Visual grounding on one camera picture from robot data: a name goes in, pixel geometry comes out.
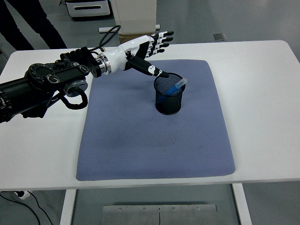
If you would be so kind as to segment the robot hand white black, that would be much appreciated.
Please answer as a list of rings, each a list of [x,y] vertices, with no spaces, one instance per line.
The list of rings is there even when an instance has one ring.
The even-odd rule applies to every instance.
[[[169,74],[152,65],[146,59],[165,51],[173,40],[173,31],[144,35],[119,45],[114,51],[105,51],[108,73],[131,68],[150,76],[168,78]]]

